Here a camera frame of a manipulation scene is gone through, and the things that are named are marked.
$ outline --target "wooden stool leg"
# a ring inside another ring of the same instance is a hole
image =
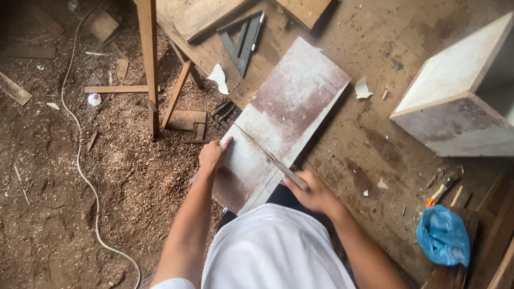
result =
[[[180,50],[180,48],[178,48],[178,46],[175,45],[175,43],[171,42],[171,46],[173,47],[173,50],[175,51],[175,54],[177,54],[178,59],[180,60],[182,65],[189,60],[187,55],[184,52],[182,52],[182,50]],[[200,75],[198,74],[196,68],[193,67],[191,69],[191,71],[189,72],[189,77],[191,78],[191,81],[193,81],[194,85],[196,85],[196,87],[198,87],[199,89],[204,89],[204,82],[200,78]]]
[[[150,131],[153,137],[159,134],[159,104],[157,95],[157,20],[155,0],[138,0],[137,16],[141,45],[143,48],[144,70],[148,85],[148,106]]]
[[[168,104],[168,109],[166,110],[166,114],[164,115],[164,119],[162,120],[163,129],[166,128],[166,125],[168,124],[168,121],[171,118],[171,114],[173,113],[173,110],[175,109],[175,104],[177,103],[178,94],[180,94],[180,91],[184,87],[184,84],[188,79],[188,74],[191,69],[191,60],[184,62],[184,66],[182,67],[182,71],[180,72],[180,76],[178,77],[177,84],[173,89],[173,95],[170,99],[170,104]]]

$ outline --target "white electrical cord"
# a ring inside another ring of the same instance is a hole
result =
[[[64,108],[69,112],[69,114],[71,114],[71,116],[73,116],[73,118],[75,119],[75,122],[77,122],[77,126],[79,127],[80,135],[79,135],[79,151],[77,153],[77,169],[79,170],[80,176],[91,187],[91,189],[93,190],[93,193],[95,193],[95,197],[96,197],[96,200],[97,200],[97,213],[96,213],[96,223],[95,223],[97,239],[100,242],[100,244],[102,244],[103,247],[105,247],[106,249],[109,249],[109,250],[111,250],[113,252],[116,252],[116,253],[124,256],[125,258],[129,259],[134,264],[134,266],[137,269],[137,273],[138,273],[137,284],[136,284],[135,289],[138,289],[139,286],[141,285],[141,276],[142,276],[142,274],[141,274],[141,269],[137,265],[136,261],[134,261],[134,259],[132,259],[129,255],[127,255],[127,254],[125,254],[125,253],[123,253],[121,251],[118,251],[118,250],[116,250],[114,248],[111,248],[111,247],[107,246],[102,241],[102,239],[100,238],[100,229],[98,229],[98,219],[100,218],[100,199],[98,198],[98,193],[96,192],[95,188],[93,187],[93,185],[91,185],[89,180],[84,176],[84,174],[82,173],[82,170],[80,169],[80,150],[82,149],[82,145],[80,144],[80,139],[82,138],[82,128],[80,127],[79,120],[77,119],[75,114],[73,114],[69,110],[68,106],[66,106],[66,103],[64,102],[64,85],[66,84],[66,80],[68,79],[69,72],[71,71],[71,66],[73,65],[73,58],[75,56],[75,46],[76,46],[76,43],[77,43],[77,35],[79,34],[79,29],[80,29],[80,26],[82,25],[82,22],[84,21],[84,19],[86,19],[89,16],[89,14],[91,14],[91,12],[93,12],[93,9],[95,9],[95,8],[96,8],[96,5],[84,16],[84,18],[82,18],[82,20],[80,20],[80,23],[79,23],[79,25],[77,27],[77,31],[75,32],[75,39],[73,40],[73,50],[71,52],[71,60],[69,61],[68,72],[66,73],[66,76],[64,77],[63,86],[61,88],[61,101],[63,103]]]

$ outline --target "blue plastic bag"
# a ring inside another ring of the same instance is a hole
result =
[[[428,259],[440,265],[469,265],[469,238],[464,222],[441,205],[426,208],[416,239]]]

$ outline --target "person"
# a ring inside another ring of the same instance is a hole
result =
[[[175,216],[150,287],[194,289],[201,282],[205,289],[355,288],[326,228],[309,214],[314,212],[326,215],[333,223],[360,289],[407,288],[334,192],[308,171],[297,173],[308,184],[308,191],[289,179],[283,180],[287,188],[279,185],[292,192],[304,209],[268,202],[226,224],[222,221],[202,273],[211,225],[212,186],[232,141],[230,137],[220,146],[215,140],[202,148],[197,179]]]

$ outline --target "hand saw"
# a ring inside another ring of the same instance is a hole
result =
[[[309,186],[307,185],[307,183],[304,180],[302,180],[300,177],[295,175],[295,173],[293,173],[291,170],[289,170],[289,168],[286,167],[281,161],[279,161],[272,153],[270,153],[268,150],[266,150],[264,147],[262,147],[260,144],[258,144],[255,141],[255,139],[251,135],[249,135],[245,130],[243,130],[241,127],[239,127],[239,125],[237,125],[235,123],[234,123],[234,125],[236,127],[238,127],[254,144],[256,144],[259,147],[259,149],[261,149],[261,151],[264,153],[266,158],[272,164],[274,164],[277,168],[279,168],[279,170],[281,170],[286,175],[286,177],[291,179],[302,190],[306,191],[309,189]]]

